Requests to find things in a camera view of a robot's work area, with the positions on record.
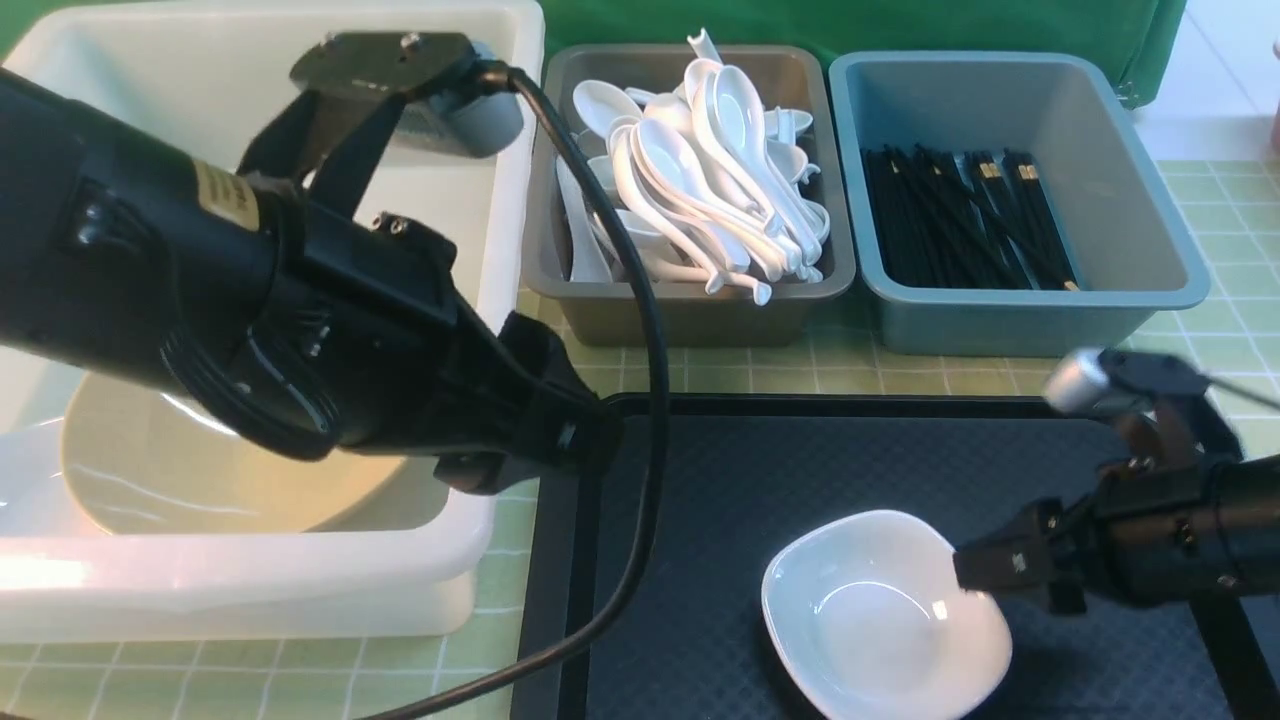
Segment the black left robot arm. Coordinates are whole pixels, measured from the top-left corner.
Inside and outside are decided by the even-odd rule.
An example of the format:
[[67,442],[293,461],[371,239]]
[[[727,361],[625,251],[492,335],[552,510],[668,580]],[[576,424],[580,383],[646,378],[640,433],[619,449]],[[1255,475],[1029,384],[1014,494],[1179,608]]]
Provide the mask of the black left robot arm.
[[193,400],[297,461],[434,456],[468,495],[604,475],[623,424],[556,333],[517,313],[493,331],[436,231],[355,219],[407,101],[381,99],[303,187],[319,91],[238,176],[4,72],[3,345]]

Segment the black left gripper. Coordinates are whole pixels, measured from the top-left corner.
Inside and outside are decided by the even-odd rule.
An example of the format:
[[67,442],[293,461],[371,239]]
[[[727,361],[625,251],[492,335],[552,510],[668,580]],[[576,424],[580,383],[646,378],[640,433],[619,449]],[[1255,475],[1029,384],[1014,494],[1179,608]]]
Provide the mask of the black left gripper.
[[425,225],[291,211],[169,249],[164,366],[262,448],[436,455],[435,478],[475,496],[596,479],[617,455],[622,421],[563,340],[518,313],[490,331],[454,287],[453,243]]

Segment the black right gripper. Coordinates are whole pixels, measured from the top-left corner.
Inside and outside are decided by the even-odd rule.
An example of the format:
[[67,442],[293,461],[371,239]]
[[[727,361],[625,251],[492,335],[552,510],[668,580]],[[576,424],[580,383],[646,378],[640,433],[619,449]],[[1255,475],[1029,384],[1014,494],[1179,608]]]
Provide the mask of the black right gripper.
[[956,547],[957,585],[1060,601],[1065,585],[1134,609],[1277,593],[1277,457],[1105,466],[1064,511],[1038,498]]

